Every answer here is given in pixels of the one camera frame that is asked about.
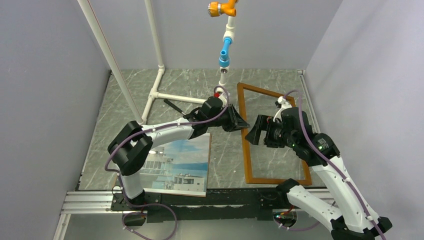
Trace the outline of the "brown wooden picture frame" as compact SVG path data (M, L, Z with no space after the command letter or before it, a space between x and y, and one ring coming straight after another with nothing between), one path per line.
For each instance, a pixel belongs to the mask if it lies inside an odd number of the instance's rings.
M267 148L263 143L265 132L262 132L262 136L259 138L259 145L252 145L245 139L259 114L274 117L278 110L275 101L282 96L282 93L258 86L241 82L237 84L239 113L250 124L250 128L241 130L244 173L247 184L277 185L291 178L301 185L312 185L308 165L298 158L290 148Z

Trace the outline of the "building photo print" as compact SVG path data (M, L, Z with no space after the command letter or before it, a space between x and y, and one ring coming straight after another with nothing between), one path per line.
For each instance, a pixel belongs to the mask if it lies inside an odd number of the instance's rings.
M129 198L145 193L205 197L210 160L211 134L146 147L127 142L112 157Z

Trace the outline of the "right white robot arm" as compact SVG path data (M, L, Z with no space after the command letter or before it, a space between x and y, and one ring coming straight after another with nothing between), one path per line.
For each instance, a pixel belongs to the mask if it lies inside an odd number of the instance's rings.
M334 240L374 240L393 226L367 203L351 179L334 141L325 133L314 132L307 114L298 107L284 109L280 119L258 115L245 139L258 145L261 133L268 148L290 148L323 181L337 206L311 194L298 181L289 178L279 184L276 203L298 207L325 226Z

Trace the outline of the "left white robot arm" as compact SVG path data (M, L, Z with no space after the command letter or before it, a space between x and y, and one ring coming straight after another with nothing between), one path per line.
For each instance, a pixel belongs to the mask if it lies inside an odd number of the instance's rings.
M249 126L232 104L224 103L216 96L209 97L202 106L173 121L156 125L141 125L135 120L128 122L107 147L107 162L116 165L114 172L123 188L124 204L131 210L143 205L145 189L136 180L136 175L153 148L197 138L212 127L235 132Z

